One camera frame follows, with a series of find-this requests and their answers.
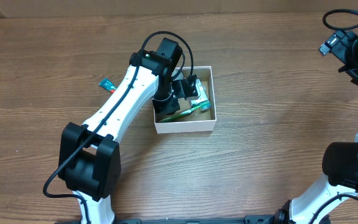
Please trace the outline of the white cardboard box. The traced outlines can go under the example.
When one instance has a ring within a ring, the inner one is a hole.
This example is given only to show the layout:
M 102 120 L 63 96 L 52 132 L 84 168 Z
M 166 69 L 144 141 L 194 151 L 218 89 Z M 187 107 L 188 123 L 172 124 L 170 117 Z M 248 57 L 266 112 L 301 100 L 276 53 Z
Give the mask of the white cardboard box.
M 216 102 L 213 83 L 213 70 L 211 66 L 194 67 L 193 73 L 200 79 L 206 96 L 211 103 L 210 109 L 202 112 L 196 110 L 189 116 L 177 119 L 169 123 L 161 123 L 163 116 L 154 113 L 154 125 L 158 134 L 167 133 L 191 133 L 212 131 L 217 121 Z

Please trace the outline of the green white soap bar box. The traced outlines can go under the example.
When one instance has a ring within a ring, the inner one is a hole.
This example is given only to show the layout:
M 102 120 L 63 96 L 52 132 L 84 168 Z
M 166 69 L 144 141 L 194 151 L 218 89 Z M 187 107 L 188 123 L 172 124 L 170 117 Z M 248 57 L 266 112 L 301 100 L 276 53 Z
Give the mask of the green white soap bar box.
M 196 99 L 196 100 L 191 100 L 190 101 L 190 105 L 192 107 L 198 106 L 199 104 L 202 104 L 204 102 L 209 101 L 208 96 L 207 96 L 207 94 L 205 92 L 204 87 L 202 86 L 202 83 L 201 83 L 200 79 L 196 80 L 196 87 L 197 87 L 197 90 L 198 90 L 198 93 L 199 93 L 199 98 Z

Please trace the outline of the purple soap pump bottle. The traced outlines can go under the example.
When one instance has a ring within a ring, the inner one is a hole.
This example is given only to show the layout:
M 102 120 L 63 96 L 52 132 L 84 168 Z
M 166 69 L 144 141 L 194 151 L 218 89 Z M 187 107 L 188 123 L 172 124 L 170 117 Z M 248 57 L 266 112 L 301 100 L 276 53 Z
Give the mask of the purple soap pump bottle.
M 175 81 L 175 80 L 181 80 L 183 79 L 183 72 L 182 69 L 175 69 L 172 72 L 172 76 L 171 76 L 171 82 Z

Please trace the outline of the green toothbrush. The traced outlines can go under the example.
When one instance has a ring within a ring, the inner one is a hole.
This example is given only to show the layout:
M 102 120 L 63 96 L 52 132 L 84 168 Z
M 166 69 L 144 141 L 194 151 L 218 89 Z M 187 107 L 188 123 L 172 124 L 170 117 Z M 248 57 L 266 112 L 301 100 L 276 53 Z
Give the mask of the green toothbrush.
M 190 101 L 190 105 L 191 105 L 190 109 L 182 111 L 179 114 L 163 118 L 159 122 L 160 123 L 169 123 L 172 121 L 176 121 L 180 118 L 187 117 L 197 110 L 200 110 L 201 112 L 206 112 L 211 108 L 211 102 L 209 100 L 204 100 L 204 101 L 200 101 L 200 102 L 196 102 L 195 100 L 193 100 L 193 101 Z

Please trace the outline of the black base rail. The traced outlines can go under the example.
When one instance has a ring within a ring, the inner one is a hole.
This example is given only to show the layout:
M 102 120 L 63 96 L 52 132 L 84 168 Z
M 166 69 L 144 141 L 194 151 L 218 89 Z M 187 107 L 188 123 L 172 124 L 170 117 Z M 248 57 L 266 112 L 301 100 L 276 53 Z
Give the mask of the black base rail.
M 263 224 L 273 223 L 272 215 L 247 215 L 244 218 L 201 218 L 172 220 L 118 219 L 113 224 Z

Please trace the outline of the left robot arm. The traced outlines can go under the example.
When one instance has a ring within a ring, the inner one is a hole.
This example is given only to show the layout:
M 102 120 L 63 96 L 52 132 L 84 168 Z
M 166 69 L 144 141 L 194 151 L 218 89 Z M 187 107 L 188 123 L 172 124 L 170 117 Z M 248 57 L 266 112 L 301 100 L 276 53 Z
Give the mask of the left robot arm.
M 119 144 L 141 107 L 151 100 L 156 115 L 172 115 L 180 110 L 180 98 L 199 96 L 194 73 L 178 77 L 177 63 L 185 60 L 182 42 L 164 38 L 155 51 L 133 53 L 123 81 L 107 102 L 83 124 L 68 123 L 63 129 L 54 174 L 78 200 L 80 223 L 113 223 L 110 195 L 121 174 Z

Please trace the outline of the red green toothpaste tube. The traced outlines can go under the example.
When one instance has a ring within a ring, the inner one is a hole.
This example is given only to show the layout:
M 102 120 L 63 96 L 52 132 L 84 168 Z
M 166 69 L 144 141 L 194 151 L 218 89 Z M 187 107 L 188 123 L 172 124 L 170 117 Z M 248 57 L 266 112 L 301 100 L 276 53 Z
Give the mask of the red green toothpaste tube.
M 103 79 L 100 81 L 99 86 L 104 88 L 110 93 L 114 93 L 117 89 L 117 87 L 111 82 L 108 78 Z

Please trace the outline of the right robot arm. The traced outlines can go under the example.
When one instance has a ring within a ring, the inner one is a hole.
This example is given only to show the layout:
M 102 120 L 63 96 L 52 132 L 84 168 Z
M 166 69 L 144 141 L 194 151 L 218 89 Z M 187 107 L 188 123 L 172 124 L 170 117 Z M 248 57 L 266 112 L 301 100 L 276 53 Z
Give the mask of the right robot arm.
M 324 14 L 323 24 L 333 34 L 320 46 L 322 55 L 332 54 L 343 64 L 358 86 L 358 35 L 354 26 L 335 27 L 327 22 L 331 14 L 358 16 L 352 9 L 333 9 Z M 329 213 L 349 198 L 358 201 L 358 133 L 352 142 L 332 142 L 322 161 L 323 173 L 302 195 L 287 201 L 274 215 L 248 215 L 245 223 L 330 223 Z

